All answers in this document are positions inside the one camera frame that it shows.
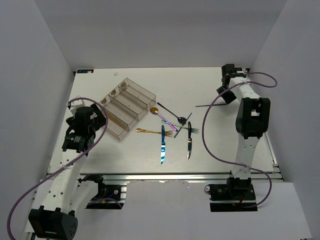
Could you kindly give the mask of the black spoon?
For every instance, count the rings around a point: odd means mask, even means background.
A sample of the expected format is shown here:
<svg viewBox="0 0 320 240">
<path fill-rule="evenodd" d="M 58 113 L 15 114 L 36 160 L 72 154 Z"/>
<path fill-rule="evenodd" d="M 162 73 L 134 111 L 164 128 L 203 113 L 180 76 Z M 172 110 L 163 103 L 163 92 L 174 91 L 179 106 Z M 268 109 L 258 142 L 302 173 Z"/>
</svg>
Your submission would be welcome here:
<svg viewBox="0 0 320 240">
<path fill-rule="evenodd" d="M 171 115 L 173 115 L 174 117 L 177 118 L 177 121 L 181 124 L 184 125 L 187 122 L 187 119 L 185 117 L 181 117 L 181 116 L 177 116 L 176 114 L 174 114 L 172 111 L 170 111 L 169 109 L 167 109 L 166 107 L 164 107 L 161 103 L 157 102 L 157 104 L 163 108 L 164 110 L 166 110 L 168 113 L 170 113 Z"/>
</svg>

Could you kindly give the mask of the black knife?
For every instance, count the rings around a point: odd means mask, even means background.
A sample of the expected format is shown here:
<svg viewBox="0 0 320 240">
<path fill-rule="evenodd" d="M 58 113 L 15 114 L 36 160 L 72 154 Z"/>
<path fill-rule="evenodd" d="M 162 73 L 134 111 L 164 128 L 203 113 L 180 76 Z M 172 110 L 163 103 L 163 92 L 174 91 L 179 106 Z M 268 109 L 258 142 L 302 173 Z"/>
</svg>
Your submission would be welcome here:
<svg viewBox="0 0 320 240">
<path fill-rule="evenodd" d="M 189 160 L 192 154 L 192 125 L 188 122 L 188 146 L 187 146 L 187 159 Z"/>
</svg>

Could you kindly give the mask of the gold bowl rainbow spoon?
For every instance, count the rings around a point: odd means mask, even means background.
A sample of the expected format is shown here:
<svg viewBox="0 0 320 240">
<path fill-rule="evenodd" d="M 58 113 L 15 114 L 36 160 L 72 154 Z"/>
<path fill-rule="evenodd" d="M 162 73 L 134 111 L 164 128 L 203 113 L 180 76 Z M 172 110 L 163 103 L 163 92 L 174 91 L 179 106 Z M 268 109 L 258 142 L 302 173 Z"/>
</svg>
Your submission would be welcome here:
<svg viewBox="0 0 320 240">
<path fill-rule="evenodd" d="M 165 123 L 167 123 L 175 132 L 177 132 L 177 128 L 175 126 L 173 126 L 158 110 L 158 108 L 156 107 L 152 107 L 150 109 L 150 112 L 153 114 L 153 115 L 157 115 L 158 117 L 160 117 Z"/>
</svg>

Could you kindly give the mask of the blue knife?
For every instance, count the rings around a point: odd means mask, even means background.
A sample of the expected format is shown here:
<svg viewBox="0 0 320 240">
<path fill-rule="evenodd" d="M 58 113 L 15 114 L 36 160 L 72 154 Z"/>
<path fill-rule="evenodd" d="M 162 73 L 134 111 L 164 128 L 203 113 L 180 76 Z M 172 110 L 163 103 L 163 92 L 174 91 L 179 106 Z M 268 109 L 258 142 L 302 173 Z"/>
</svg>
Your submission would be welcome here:
<svg viewBox="0 0 320 240">
<path fill-rule="evenodd" d="M 165 161 L 166 156 L 166 143 L 165 143 L 165 127 L 161 126 L 161 153 L 160 153 L 160 164 L 162 165 Z"/>
</svg>

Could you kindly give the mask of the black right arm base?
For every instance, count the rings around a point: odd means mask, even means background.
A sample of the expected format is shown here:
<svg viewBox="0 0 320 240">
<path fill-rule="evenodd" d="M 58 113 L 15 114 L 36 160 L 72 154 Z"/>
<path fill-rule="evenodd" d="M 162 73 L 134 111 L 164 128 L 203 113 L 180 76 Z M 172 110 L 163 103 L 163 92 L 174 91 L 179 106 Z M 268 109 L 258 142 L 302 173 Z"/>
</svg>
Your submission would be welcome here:
<svg viewBox="0 0 320 240">
<path fill-rule="evenodd" d="M 250 178 L 229 177 L 224 184 L 208 184 L 204 192 L 210 196 L 213 213 L 256 212 L 256 195 Z"/>
</svg>

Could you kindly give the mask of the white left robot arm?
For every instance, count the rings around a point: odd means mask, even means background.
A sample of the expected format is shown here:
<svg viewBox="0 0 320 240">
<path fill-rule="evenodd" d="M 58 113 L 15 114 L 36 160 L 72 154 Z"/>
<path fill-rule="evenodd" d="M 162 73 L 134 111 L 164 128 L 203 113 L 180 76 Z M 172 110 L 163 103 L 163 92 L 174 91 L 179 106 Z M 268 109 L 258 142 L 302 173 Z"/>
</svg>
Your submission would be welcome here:
<svg viewBox="0 0 320 240">
<path fill-rule="evenodd" d="M 72 240 L 78 228 L 79 210 L 89 201 L 89 194 L 99 200 L 106 187 L 99 182 L 85 183 L 75 190 L 82 165 L 89 151 L 98 143 L 96 132 L 107 126 L 100 107 L 78 107 L 66 119 L 68 128 L 62 144 L 60 167 L 53 173 L 52 185 L 37 209 L 31 209 L 28 220 L 35 235 L 45 240 Z"/>
</svg>

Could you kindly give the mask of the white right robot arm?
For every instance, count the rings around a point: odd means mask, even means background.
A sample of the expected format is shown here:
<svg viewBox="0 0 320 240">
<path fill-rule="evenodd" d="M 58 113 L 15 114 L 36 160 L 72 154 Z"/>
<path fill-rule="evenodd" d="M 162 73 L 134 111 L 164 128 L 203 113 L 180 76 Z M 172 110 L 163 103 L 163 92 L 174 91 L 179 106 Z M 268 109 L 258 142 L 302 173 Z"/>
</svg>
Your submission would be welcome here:
<svg viewBox="0 0 320 240">
<path fill-rule="evenodd" d="M 244 71 L 234 64 L 221 67 L 222 85 L 216 91 L 226 104 L 239 101 L 235 120 L 238 147 L 231 174 L 237 181 L 251 178 L 250 167 L 260 138 L 268 130 L 271 101 L 260 97 L 250 86 Z"/>
</svg>

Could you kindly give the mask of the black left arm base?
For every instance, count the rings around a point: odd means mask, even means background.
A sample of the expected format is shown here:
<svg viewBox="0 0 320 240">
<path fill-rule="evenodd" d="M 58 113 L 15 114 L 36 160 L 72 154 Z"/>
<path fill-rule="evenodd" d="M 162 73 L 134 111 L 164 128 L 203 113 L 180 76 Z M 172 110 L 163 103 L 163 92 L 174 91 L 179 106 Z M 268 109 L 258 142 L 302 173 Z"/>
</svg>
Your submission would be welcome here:
<svg viewBox="0 0 320 240">
<path fill-rule="evenodd" d="M 104 180 L 102 175 L 89 174 L 80 177 L 78 187 L 82 183 L 94 183 L 94 196 L 90 199 L 86 209 L 121 210 L 124 206 L 127 186 L 124 183 L 111 183 Z"/>
</svg>

